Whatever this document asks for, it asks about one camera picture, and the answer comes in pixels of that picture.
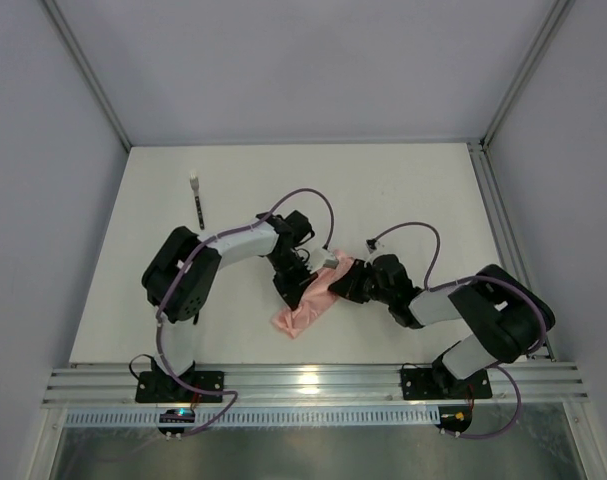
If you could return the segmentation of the pink cloth napkin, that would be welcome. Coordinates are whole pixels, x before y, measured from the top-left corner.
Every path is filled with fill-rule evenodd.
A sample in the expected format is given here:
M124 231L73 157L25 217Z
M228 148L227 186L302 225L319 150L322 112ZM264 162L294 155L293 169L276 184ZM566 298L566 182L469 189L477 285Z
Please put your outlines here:
M335 250L334 255L338 265L317 271L318 277L306 288L299 305L295 309L284 307L273 316L272 325L289 338L297 338L338 300L338 295L330 292L329 286L348 273L355 258L342 250Z

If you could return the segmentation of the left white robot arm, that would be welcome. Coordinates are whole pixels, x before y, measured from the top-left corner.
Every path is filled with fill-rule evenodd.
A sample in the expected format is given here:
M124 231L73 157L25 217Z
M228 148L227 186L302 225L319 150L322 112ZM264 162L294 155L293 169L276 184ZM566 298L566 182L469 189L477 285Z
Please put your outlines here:
M139 377L143 392L176 396L179 391L205 389L189 347L181 342L198 322L223 268L254 257L267 259L278 295L289 309L296 309L319 277L318 269L297 252L314 236L308 218L297 210L285 217L265 212L245 225L208 235L185 226L174 229L141 280L147 301L157 309L157 353Z

